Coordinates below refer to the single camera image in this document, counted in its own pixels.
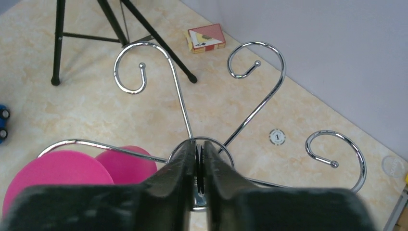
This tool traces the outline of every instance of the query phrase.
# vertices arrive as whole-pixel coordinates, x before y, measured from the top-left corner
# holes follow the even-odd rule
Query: black metal leg
[[[109,6],[109,3],[107,0],[98,0],[99,5],[101,6],[103,13],[105,13],[106,18],[108,19],[109,23],[111,24],[114,32],[116,33],[117,38],[119,39],[120,43],[122,46],[128,45],[129,42],[126,39],[125,34],[123,33],[122,28],[119,25],[119,22],[117,21],[114,12],[112,11],[112,8]]]
[[[51,84],[60,85],[61,49],[63,45],[65,0],[57,0],[57,16],[55,19],[54,67]]]
[[[177,65],[186,73],[190,82],[196,83],[197,77],[193,75],[190,70],[184,65],[184,63],[177,57],[177,55],[171,50],[166,42],[160,37],[160,35],[154,30],[154,28],[147,22],[143,15],[136,9],[136,7],[129,0],[121,0],[123,4],[129,9],[129,11],[137,18],[137,20],[146,28],[146,30],[157,40],[169,54],[170,57],[177,63]]]

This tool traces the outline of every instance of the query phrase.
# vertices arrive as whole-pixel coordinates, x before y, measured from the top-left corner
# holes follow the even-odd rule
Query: pink ball
[[[3,201],[3,216],[26,187],[44,184],[113,184],[105,167],[85,153],[56,151],[28,163],[17,173]]]
[[[150,155],[146,150],[136,146],[125,146],[123,149]],[[105,151],[97,159],[108,170],[115,184],[137,184],[157,172],[156,163],[115,151]]]

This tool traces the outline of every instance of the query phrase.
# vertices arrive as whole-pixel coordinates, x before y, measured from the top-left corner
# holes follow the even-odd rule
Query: toy car
[[[0,104],[0,144],[7,138],[6,122],[10,118],[10,111],[3,104]]]

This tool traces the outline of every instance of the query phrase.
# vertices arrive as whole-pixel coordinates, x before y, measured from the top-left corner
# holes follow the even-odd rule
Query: tripod rubber foot
[[[189,78],[191,83],[196,83],[198,81],[197,77],[195,75],[191,74],[191,73],[189,75],[187,75],[187,78]]]
[[[60,85],[60,79],[59,78],[54,78],[54,76],[51,78],[51,84],[54,86]]]

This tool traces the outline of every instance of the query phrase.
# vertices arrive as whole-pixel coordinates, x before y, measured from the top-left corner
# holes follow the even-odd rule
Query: black wheel
[[[0,128],[0,141],[3,141],[7,138],[8,132],[5,128]]]
[[[0,119],[7,120],[10,118],[10,111],[6,108],[0,109]]]

